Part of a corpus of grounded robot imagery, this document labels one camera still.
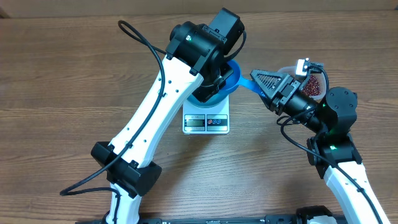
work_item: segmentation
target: wood grain surface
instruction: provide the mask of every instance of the wood grain surface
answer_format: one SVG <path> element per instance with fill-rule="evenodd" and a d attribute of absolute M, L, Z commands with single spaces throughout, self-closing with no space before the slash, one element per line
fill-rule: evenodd
<path fill-rule="evenodd" d="M 393 10 L 398 0 L 0 0 L 11 18 Z"/>
<path fill-rule="evenodd" d="M 0 20 L 0 223 L 74 223 L 100 218 L 109 193 L 60 197 L 99 169 L 90 156 L 129 121 L 159 68 L 122 33 L 133 24 L 164 49 L 176 24 L 214 15 Z M 244 76 L 310 57 L 331 86 L 358 93 L 352 128 L 372 188 L 398 223 L 398 13 L 240 14 L 248 39 L 236 57 Z M 258 217 L 325 205 L 341 213 L 306 154 L 288 143 L 258 96 L 230 96 L 231 132 L 187 136 L 179 111 L 157 148 L 160 179 L 144 197 L 145 217 Z M 301 143 L 313 133 L 289 126 Z M 104 174 L 84 187 L 108 186 Z"/>

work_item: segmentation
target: clear plastic bowl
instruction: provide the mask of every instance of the clear plastic bowl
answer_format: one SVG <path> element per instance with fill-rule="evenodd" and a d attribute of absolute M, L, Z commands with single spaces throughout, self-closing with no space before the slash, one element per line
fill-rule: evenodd
<path fill-rule="evenodd" d="M 283 67 L 278 70 L 280 73 L 288 73 L 291 77 L 295 77 L 296 75 L 296 66 L 288 66 L 288 67 Z M 321 94 L 317 96 L 310 96 L 314 100 L 321 100 L 325 94 L 326 94 L 326 79 L 323 73 L 317 73 L 317 74 L 312 74 L 315 78 L 317 78 L 318 83 L 319 83 L 319 90 Z"/>

